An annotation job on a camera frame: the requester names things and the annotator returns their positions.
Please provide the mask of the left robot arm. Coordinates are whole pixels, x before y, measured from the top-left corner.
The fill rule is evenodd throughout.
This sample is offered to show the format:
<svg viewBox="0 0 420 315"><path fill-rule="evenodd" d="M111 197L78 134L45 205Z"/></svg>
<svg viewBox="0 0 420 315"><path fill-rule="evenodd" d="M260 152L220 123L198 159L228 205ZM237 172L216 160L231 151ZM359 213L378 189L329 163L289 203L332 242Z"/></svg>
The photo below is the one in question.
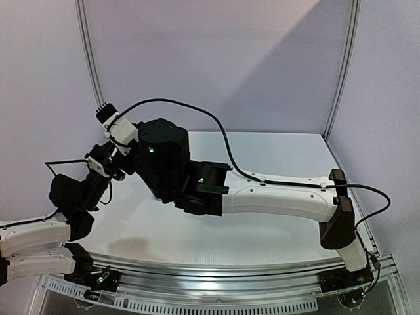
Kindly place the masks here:
<svg viewBox="0 0 420 315"><path fill-rule="evenodd" d="M92 291L117 291L121 272L94 267L93 258L78 244L91 232L98 204L112 181L124 172L106 159L88 157L88 174L75 180L55 174L49 199L56 207L50 215L1 223L1 284L27 276L63 274L64 279Z"/></svg>

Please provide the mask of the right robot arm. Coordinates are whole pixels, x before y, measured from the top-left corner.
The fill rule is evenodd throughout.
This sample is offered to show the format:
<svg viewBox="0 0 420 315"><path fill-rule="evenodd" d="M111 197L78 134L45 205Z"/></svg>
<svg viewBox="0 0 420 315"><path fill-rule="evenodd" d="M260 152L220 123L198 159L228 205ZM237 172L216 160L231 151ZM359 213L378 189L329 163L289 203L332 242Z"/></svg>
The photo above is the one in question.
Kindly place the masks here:
<svg viewBox="0 0 420 315"><path fill-rule="evenodd" d="M320 244L345 263L339 280L353 286L364 277L368 258L354 228L354 210L340 169L315 178L246 177L225 163L193 161L188 132L165 119L132 124L116 115L104 124L121 158L163 203L194 215L268 213L317 221Z"/></svg>

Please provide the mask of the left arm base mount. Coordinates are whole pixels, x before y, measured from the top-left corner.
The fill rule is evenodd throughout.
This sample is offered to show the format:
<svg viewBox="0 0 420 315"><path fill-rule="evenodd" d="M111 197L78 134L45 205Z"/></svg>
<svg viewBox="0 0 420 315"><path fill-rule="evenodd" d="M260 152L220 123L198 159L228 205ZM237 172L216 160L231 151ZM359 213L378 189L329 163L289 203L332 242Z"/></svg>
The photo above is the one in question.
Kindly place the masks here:
<svg viewBox="0 0 420 315"><path fill-rule="evenodd" d="M116 292L121 280L121 272L111 266L97 268L91 264L77 264L73 272L64 275L64 279L74 284L89 287L91 291Z"/></svg>

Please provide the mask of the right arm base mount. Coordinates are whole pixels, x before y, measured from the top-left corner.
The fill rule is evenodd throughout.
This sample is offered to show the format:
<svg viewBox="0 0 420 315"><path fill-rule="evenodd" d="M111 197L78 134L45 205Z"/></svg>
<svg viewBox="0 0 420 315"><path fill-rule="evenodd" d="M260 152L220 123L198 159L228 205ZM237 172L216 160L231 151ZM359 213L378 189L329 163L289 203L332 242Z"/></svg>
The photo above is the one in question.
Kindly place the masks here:
<svg viewBox="0 0 420 315"><path fill-rule="evenodd" d="M318 273L318 283L322 293L357 287L372 280L373 272L370 267L355 272L350 272L342 267Z"/></svg>

